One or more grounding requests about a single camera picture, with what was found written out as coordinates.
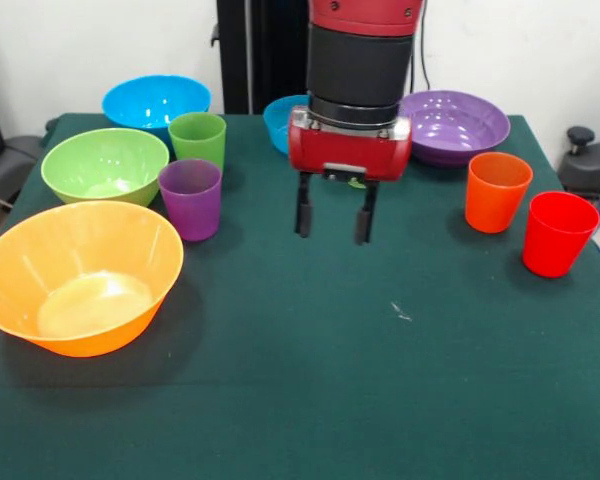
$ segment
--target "plastic cup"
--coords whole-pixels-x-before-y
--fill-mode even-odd
[[[187,113],[169,125],[169,135],[178,160],[201,158],[224,168],[227,124],[212,113]]]
[[[212,237],[220,225],[222,171],[200,159],[178,160],[158,177],[169,220],[184,240]]]
[[[589,202],[565,192],[533,198],[522,260],[536,275],[566,275],[600,225],[600,213]]]
[[[513,222],[533,179],[533,170],[508,153],[477,155],[469,163],[465,217],[483,233],[500,233]]]

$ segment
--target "green cup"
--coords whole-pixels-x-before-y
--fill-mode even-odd
[[[224,147],[227,124],[212,113],[187,113],[177,117],[169,125],[176,158],[202,158],[224,167]]]

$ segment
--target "black knob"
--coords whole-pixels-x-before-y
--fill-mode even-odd
[[[586,147],[596,139],[596,134],[587,127],[571,127],[567,130],[567,136],[576,147]]]

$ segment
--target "plastic bowl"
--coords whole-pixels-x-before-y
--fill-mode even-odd
[[[402,100],[413,122],[413,155],[438,167],[465,167],[509,136],[509,118],[495,105],[461,92],[419,92]]]
[[[289,154],[289,117],[296,105],[309,105],[308,95],[292,95],[270,103],[264,110],[264,123],[273,146],[285,155]]]
[[[182,262],[178,233],[149,209],[47,210],[0,237],[0,330],[70,357],[112,352],[147,328]]]
[[[207,112],[211,92],[192,78],[150,75],[121,83],[107,93],[102,110],[121,127],[136,128],[159,137],[169,148],[169,124],[180,115]]]
[[[118,200],[147,206],[167,163],[169,150],[153,135],[107,128],[60,143],[41,168],[45,183],[65,203]]]

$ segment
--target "red cup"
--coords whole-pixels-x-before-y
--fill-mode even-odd
[[[565,192],[546,192],[531,200],[522,260],[536,275],[566,275],[600,225],[589,202]]]

